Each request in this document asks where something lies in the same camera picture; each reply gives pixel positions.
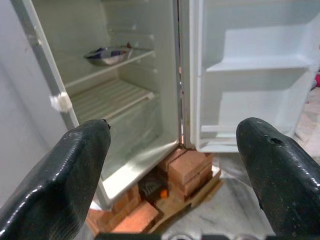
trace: door shelf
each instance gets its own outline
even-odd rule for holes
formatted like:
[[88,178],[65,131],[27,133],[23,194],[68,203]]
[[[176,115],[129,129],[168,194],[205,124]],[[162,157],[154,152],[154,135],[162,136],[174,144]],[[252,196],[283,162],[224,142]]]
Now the door shelf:
[[152,99],[152,91],[113,79],[71,97],[79,123],[91,119],[110,119],[144,99]]
[[270,56],[225,58],[220,63],[206,69],[206,72],[226,72],[264,69],[309,68],[313,65],[310,59],[301,56]]
[[58,64],[58,69],[64,86],[68,90],[70,87],[154,53],[154,50],[134,49],[130,59],[111,66],[96,66],[89,63],[84,57],[75,57],[68,62]]

